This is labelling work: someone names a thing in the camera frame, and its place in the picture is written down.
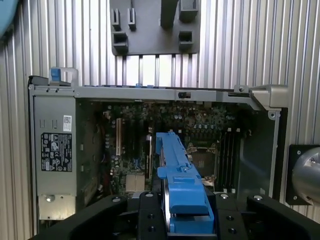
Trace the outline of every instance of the circuit board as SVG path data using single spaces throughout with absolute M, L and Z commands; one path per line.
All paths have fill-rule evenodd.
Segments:
M 109 163 L 111 194 L 148 191 L 159 166 L 155 134 L 175 132 L 204 177 L 217 174 L 223 133 L 238 127 L 234 104 L 201 102 L 107 103 L 104 161 Z

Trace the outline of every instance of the expansion slot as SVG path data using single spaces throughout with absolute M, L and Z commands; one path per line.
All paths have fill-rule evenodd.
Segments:
M 121 156 L 122 152 L 122 118 L 116 119 L 116 144 L 115 154 Z

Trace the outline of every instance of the white sticker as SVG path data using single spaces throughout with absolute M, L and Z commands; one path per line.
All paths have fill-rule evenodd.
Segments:
M 71 132 L 72 127 L 72 116 L 63 116 L 63 131 L 64 132 Z

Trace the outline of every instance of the corrugated metal wall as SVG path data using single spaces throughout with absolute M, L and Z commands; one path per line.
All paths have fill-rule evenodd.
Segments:
M 31 234 L 27 80 L 48 76 L 50 67 L 77 68 L 82 85 L 286 84 L 286 144 L 320 144 L 319 0 L 202 0 L 199 54 L 127 58 L 112 55 L 107 2 L 25 0 L 13 36 L 0 47 L 2 240 Z M 318 208 L 293 208 L 320 222 Z

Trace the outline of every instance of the metal chassis frame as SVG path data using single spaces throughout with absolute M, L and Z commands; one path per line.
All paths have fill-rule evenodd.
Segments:
M 191 93 L 190 98 L 180 98 L 180 93 Z M 113 99 L 115 101 L 199 101 L 199 102 L 224 102 L 243 103 L 253 110 L 266 110 L 269 116 L 276 111 L 288 107 L 288 88 L 284 85 L 264 85 L 249 88 L 245 85 L 236 85 L 234 89 L 198 89 L 198 88 L 166 88 L 166 87 L 130 87 L 130 86 L 79 86 L 73 80 L 71 83 L 51 83 L 48 78 L 31 76 L 28 82 L 29 116 L 33 116 L 34 96 L 69 96 L 74 98 Z M 31 167 L 35 166 L 35 129 L 34 119 L 30 117 L 31 140 Z M 33 231 L 38 233 L 37 211 L 37 183 L 36 174 L 32 171 L 32 206 L 33 206 Z

